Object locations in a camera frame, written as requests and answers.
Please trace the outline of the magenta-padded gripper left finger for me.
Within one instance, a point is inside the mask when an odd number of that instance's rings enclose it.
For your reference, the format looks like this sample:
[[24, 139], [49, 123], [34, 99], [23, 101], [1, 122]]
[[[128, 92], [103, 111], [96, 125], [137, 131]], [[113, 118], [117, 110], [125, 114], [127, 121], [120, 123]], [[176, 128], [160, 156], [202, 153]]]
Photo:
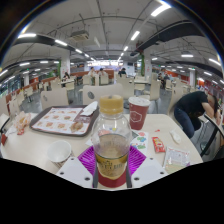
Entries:
[[96, 160], [93, 147], [87, 148], [78, 157], [70, 157], [57, 172], [57, 176], [84, 188], [96, 185]]

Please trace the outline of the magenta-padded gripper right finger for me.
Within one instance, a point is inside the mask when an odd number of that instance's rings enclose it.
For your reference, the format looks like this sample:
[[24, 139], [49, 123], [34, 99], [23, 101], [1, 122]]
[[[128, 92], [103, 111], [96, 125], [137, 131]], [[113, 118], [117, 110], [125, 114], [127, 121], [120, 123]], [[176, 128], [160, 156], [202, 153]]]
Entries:
[[167, 175], [155, 158], [146, 157], [135, 147], [130, 147], [126, 182], [128, 188], [140, 188]]

